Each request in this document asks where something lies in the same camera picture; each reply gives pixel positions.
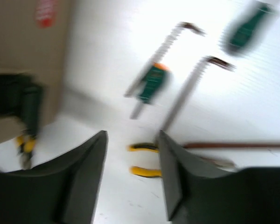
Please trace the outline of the small bronze hex key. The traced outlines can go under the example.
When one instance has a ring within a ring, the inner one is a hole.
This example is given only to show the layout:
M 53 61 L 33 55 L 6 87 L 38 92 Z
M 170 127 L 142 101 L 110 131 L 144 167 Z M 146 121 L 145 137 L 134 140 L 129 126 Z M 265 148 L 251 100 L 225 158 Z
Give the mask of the small bronze hex key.
M 146 73 L 149 71 L 150 67 L 154 63 L 159 63 L 162 58 L 166 55 L 170 47 L 173 45 L 175 40 L 177 40 L 178 36 L 182 33 L 183 30 L 189 29 L 193 33 L 198 35 L 205 35 L 205 32 L 196 26 L 193 23 L 189 22 L 179 22 L 176 26 L 171 30 L 170 34 L 165 38 L 164 42 L 160 45 L 160 47 L 155 51 L 155 53 L 151 56 L 145 66 L 142 68 L 136 79 L 132 82 L 129 88 L 126 90 L 124 97 L 131 97 L 136 88 L 140 85 L 142 80 L 144 79 Z

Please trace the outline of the long thin bronze hex key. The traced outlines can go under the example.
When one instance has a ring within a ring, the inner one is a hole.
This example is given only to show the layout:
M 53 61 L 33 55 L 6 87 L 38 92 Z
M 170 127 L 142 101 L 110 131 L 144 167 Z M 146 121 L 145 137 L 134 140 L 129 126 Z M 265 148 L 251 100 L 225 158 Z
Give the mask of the long thin bronze hex key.
M 196 85 L 199 83 L 203 77 L 204 70 L 208 65 L 213 64 L 224 70 L 233 71 L 235 66 L 228 63 L 222 59 L 215 56 L 204 56 L 193 69 L 193 71 L 188 75 L 186 82 L 184 83 L 179 96 L 177 97 L 174 105 L 171 107 L 165 121 L 161 125 L 161 130 L 167 131 L 173 124 L 175 118 L 179 114 L 181 108 L 184 106 L 186 100 L 189 98 L 191 93 L 194 91 Z

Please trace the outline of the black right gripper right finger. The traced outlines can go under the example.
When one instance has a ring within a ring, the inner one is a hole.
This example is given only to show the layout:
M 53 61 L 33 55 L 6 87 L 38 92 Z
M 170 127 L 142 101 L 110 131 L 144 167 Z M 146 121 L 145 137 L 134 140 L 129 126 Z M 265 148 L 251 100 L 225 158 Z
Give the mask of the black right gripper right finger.
M 168 220 L 174 224 L 280 224 L 280 167 L 229 172 L 166 133 L 159 157 Z

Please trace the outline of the green stubby phillips screwdriver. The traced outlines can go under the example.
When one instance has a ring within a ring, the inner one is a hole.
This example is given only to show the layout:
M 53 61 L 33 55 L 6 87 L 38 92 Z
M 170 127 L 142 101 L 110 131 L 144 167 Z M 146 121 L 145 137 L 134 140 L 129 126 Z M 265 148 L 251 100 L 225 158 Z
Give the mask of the green stubby phillips screwdriver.
M 163 87 L 169 76 L 169 69 L 162 63 L 153 63 L 148 72 L 140 80 L 144 83 L 142 91 L 137 95 L 136 105 L 130 119 L 137 119 L 144 105 L 151 104 L 155 94 Z

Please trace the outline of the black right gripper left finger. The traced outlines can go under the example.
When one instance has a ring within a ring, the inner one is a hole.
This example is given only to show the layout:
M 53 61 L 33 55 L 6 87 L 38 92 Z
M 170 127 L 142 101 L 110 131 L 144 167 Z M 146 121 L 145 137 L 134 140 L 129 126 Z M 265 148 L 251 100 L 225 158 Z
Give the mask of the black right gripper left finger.
M 0 224 L 89 224 L 96 207 L 108 136 L 30 170 L 0 172 Z

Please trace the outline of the yellow black needle-nose pliers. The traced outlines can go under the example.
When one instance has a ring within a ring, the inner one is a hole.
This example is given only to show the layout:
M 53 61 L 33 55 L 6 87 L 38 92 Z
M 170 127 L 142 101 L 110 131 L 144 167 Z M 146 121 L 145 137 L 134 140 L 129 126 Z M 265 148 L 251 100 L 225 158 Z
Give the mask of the yellow black needle-nose pliers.
M 157 145 L 154 143 L 135 143 L 127 146 L 127 150 L 129 152 L 136 152 L 140 156 L 140 158 L 133 160 L 129 168 L 133 175 L 146 178 L 161 177 Z M 195 156 L 223 170 L 234 170 L 236 168 L 235 163 L 228 159 L 198 154 L 195 154 Z

